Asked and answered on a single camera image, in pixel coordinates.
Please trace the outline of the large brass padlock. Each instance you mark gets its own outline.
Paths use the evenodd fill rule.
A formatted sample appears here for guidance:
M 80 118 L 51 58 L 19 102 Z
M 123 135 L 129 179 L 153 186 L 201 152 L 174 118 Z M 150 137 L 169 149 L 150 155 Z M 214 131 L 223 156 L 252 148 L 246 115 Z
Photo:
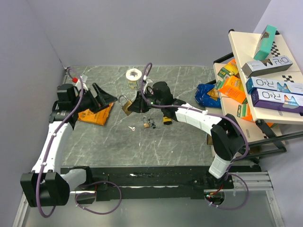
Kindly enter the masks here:
M 124 98 L 126 100 L 126 102 L 124 104 L 121 102 L 122 98 Z M 128 107 L 132 105 L 132 101 L 129 100 L 125 95 L 120 95 L 118 97 L 118 103 L 120 104 L 120 106 L 122 107 L 122 110 L 124 111 L 124 113 L 127 116 L 129 116 L 132 113 L 132 111 L 128 110 Z

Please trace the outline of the small brass padlock with keys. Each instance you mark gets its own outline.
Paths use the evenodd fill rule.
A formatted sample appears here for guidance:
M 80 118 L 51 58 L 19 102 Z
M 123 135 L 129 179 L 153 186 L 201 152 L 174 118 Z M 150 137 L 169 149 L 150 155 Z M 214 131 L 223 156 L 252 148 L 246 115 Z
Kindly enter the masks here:
M 152 118 L 147 118 L 147 117 L 143 117 L 143 126 L 144 128 L 153 128 L 155 129 L 156 128 L 156 125 L 155 125 L 155 122 Z

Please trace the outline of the yellow padlock black shackle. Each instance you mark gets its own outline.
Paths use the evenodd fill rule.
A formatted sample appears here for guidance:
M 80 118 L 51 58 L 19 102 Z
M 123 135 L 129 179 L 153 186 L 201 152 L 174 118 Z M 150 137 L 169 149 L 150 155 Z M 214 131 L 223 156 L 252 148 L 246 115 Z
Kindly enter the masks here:
M 172 124 L 172 119 L 166 116 L 163 116 L 163 124 L 164 125 L 171 125 Z

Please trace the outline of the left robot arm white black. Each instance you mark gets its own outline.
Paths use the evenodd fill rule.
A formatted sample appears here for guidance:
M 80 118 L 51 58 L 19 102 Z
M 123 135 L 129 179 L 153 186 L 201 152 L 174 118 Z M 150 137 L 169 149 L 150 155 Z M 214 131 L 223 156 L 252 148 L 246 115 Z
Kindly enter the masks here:
M 88 190 L 93 186 L 94 179 L 88 166 L 76 166 L 68 173 L 61 174 L 62 155 L 78 114 L 85 110 L 97 113 L 117 101 L 117 97 L 110 95 L 96 83 L 92 86 L 96 96 L 85 85 L 58 86 L 58 99 L 49 116 L 43 150 L 31 172 L 22 174 L 20 179 L 30 207 L 63 206 L 75 188 L 79 186 Z

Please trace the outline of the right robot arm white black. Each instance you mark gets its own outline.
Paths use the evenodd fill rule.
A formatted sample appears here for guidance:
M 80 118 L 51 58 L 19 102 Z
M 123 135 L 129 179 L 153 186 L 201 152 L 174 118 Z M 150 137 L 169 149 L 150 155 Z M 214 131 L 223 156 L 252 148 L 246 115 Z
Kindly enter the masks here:
M 211 188 L 218 188 L 223 183 L 223 176 L 227 174 L 232 163 L 238 160 L 237 153 L 244 148 L 242 157 L 245 157 L 249 151 L 248 141 L 233 115 L 208 113 L 174 98 L 164 81 L 137 91 L 135 100 L 125 110 L 145 113 L 152 108 L 161 109 L 165 117 L 187 123 L 211 136 L 215 156 L 206 180 Z

